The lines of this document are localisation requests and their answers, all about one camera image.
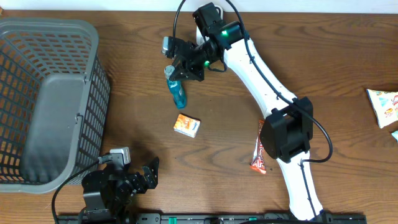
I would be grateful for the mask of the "blue mouthwash bottle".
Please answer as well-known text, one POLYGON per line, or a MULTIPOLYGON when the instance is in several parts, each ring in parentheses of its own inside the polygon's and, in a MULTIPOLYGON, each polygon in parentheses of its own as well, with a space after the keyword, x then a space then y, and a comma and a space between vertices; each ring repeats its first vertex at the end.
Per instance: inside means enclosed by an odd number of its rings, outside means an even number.
POLYGON ((171 74, 174 70, 175 67, 173 67, 172 65, 168 65, 164 69, 164 74, 166 77, 166 82, 169 91, 173 96, 174 103, 178 110, 182 110, 187 105, 187 97, 183 89, 182 82, 180 80, 177 81, 170 80, 171 74))

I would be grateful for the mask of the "small orange box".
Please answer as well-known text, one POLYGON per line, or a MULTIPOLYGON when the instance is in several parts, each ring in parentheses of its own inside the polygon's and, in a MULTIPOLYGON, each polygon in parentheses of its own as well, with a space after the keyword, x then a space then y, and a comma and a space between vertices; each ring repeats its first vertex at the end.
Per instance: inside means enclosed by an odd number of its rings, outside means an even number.
POLYGON ((174 124, 174 131, 195 138, 200 125, 201 121, 199 119, 179 114, 174 124))

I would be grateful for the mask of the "red-brown snack bar wrapper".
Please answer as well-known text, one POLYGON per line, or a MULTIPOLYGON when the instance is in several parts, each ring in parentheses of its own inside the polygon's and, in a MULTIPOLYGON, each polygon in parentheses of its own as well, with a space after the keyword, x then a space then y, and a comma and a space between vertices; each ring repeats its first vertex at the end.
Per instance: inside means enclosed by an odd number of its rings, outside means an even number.
POLYGON ((260 119, 258 122, 258 134, 257 134, 257 138, 256 138, 256 143, 255 143, 255 148, 254 148, 253 158, 251 161, 250 168, 256 172, 261 173, 261 174, 266 174, 267 171, 266 171, 266 166, 264 163, 265 150, 260 141, 260 133, 261 133, 263 124, 264 124, 264 120, 260 119))

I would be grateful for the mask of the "yellow snack bag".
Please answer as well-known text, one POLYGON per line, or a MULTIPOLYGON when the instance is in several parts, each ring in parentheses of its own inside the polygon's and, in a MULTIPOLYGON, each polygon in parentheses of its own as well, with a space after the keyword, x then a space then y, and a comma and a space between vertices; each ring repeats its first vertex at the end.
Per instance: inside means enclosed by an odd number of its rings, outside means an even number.
POLYGON ((397 121, 397 92, 371 89, 367 89, 366 92, 380 128, 397 121))

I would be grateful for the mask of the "teal white small packet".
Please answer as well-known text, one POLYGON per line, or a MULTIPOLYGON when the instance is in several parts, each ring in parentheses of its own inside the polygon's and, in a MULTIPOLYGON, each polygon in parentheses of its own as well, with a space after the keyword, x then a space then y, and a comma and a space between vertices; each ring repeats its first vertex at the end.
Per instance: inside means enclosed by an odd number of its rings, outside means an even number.
POLYGON ((392 136, 396 139, 396 141, 398 141, 398 131, 394 131, 393 133, 391 133, 392 136))

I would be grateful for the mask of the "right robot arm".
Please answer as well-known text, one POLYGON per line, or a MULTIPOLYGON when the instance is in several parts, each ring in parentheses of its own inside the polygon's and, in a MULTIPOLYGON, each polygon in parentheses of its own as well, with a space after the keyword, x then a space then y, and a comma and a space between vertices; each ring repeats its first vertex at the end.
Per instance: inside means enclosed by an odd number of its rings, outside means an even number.
POLYGON ((264 123, 258 141, 279 164, 289 194, 289 208, 298 220, 316 220, 323 211, 310 171, 313 105, 298 99, 275 77, 259 56, 243 20, 227 23, 212 3, 194 13, 201 44, 166 36, 162 53, 173 59, 165 71, 172 81, 203 81, 205 70, 221 61, 244 83, 259 105, 264 123))

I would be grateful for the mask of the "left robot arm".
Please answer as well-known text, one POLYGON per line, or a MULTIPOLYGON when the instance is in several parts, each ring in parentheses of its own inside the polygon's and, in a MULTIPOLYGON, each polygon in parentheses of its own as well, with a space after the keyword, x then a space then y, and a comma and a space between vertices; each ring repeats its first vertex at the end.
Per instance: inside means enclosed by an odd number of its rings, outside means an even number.
POLYGON ((85 175, 81 183, 85 208, 78 215, 78 223, 135 223, 136 218, 127 206, 135 195, 157 187, 159 162, 155 157, 142 167, 143 174, 130 173, 128 147, 100 156, 98 163, 106 167, 85 175))

